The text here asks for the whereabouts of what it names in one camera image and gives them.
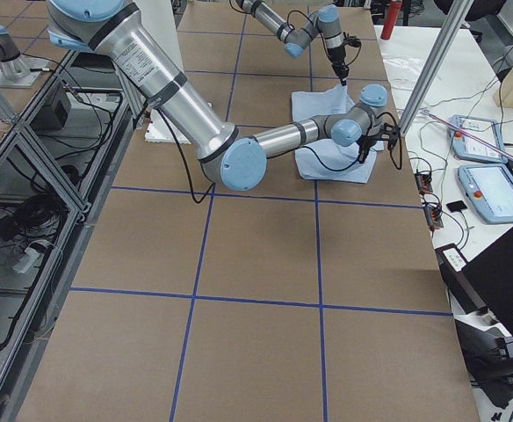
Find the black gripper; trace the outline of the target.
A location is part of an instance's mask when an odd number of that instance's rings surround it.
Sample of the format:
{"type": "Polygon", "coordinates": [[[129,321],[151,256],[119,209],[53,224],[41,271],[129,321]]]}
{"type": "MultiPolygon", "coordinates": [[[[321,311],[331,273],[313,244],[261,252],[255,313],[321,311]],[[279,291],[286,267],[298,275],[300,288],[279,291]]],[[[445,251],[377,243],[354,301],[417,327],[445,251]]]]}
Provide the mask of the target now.
{"type": "Polygon", "coordinates": [[[339,77],[340,84],[346,86],[348,84],[348,75],[350,67],[346,63],[346,50],[345,45],[327,48],[327,57],[331,63],[331,67],[335,74],[339,77]]]}
{"type": "Polygon", "coordinates": [[[371,133],[370,135],[362,135],[358,139],[358,162],[360,164],[363,164],[368,157],[369,151],[371,148],[373,148],[377,142],[379,141],[379,134],[380,131],[371,133]]]}

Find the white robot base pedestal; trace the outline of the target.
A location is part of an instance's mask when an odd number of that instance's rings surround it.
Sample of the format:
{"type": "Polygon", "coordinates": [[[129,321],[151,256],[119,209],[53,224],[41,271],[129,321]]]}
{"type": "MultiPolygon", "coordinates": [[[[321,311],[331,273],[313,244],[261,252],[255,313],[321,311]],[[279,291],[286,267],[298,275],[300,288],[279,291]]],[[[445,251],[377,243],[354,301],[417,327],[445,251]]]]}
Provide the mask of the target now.
{"type": "MultiPolygon", "coordinates": [[[[184,65],[171,1],[144,0],[136,1],[136,4],[141,11],[141,22],[144,28],[178,68],[183,70],[184,65]]],[[[157,111],[150,113],[150,120],[146,133],[147,142],[173,142],[170,130],[157,111]]]]}

